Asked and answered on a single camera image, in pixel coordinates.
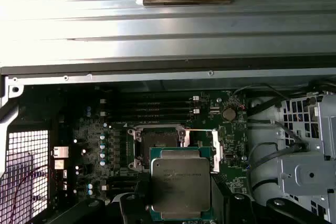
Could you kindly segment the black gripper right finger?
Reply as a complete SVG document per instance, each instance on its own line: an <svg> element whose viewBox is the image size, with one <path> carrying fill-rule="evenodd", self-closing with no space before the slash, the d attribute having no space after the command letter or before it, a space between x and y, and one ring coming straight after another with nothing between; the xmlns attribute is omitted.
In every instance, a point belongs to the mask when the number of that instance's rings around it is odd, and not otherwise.
<svg viewBox="0 0 336 224"><path fill-rule="evenodd" d="M212 175L211 183L213 214L217 223L328 223L285 198L270 198L262 206L249 195L232 193L219 175Z"/></svg>

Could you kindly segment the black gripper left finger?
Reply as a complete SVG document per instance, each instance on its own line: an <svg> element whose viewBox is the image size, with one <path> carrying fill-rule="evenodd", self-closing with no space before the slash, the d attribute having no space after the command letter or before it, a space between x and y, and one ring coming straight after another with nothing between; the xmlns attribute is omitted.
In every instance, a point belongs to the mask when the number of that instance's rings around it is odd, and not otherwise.
<svg viewBox="0 0 336 224"><path fill-rule="evenodd" d="M83 200L63 214L62 223L150 223L145 209L149 198L150 175L142 173L133 193L119 194L105 204L100 199Z"/></svg>

